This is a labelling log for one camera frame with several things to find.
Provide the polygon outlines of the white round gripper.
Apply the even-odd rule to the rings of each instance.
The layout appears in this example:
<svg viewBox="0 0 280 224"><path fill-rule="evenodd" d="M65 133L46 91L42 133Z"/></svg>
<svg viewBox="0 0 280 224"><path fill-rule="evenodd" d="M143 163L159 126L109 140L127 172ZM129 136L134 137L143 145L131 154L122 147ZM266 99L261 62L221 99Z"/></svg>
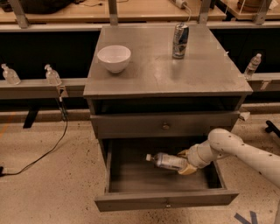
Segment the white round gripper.
<svg viewBox="0 0 280 224"><path fill-rule="evenodd" d="M205 141L193 145L189 150L182 150L178 153L178 156L188 158L188 162L190 163L186 168L178 171L178 174L191 175L197 171L197 168L202 169L216 160L219 156L219 152L212 149L210 143Z"/></svg>

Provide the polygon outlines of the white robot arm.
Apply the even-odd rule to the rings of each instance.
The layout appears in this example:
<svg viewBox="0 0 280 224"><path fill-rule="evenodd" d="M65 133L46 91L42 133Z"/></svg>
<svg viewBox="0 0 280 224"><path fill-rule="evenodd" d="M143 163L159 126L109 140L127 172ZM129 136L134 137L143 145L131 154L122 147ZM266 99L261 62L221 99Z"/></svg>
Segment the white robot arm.
<svg viewBox="0 0 280 224"><path fill-rule="evenodd" d="M190 175L211 162L233 155L250 166L277 187L280 187L280 157L245 144L237 135L226 129L213 129L203 143L193 145L178 153L187 160L180 175Z"/></svg>

